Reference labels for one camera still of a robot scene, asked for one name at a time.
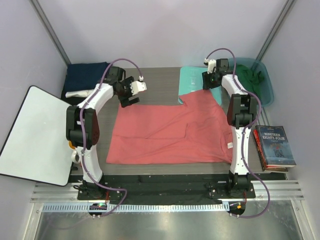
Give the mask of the pink t shirt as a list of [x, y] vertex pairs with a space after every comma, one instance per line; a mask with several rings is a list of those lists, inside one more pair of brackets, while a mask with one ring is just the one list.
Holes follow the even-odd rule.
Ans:
[[119, 165], [232, 162], [232, 130], [208, 90], [179, 105], [119, 107], [106, 162]]

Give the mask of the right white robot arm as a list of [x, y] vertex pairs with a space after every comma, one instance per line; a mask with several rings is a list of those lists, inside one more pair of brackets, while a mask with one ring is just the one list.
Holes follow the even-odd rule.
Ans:
[[230, 70], [226, 58], [205, 58], [207, 70], [202, 73], [203, 89], [223, 87], [230, 99], [227, 110], [227, 123], [232, 131], [232, 162], [226, 183], [211, 183], [209, 195], [212, 199], [254, 198], [248, 164], [249, 138], [252, 123], [257, 117], [257, 99], [248, 94], [234, 70]]

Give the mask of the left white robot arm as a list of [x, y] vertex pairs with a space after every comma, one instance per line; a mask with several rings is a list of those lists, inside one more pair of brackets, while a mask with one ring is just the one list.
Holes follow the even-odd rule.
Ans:
[[75, 187], [79, 200], [101, 200], [110, 188], [105, 185], [99, 164], [100, 138], [98, 113], [107, 101], [117, 96], [125, 108], [139, 102], [136, 95], [147, 89], [144, 77], [127, 76], [126, 71], [107, 62], [78, 63], [67, 67], [62, 96], [76, 94], [66, 110], [66, 139], [82, 166], [82, 183]]

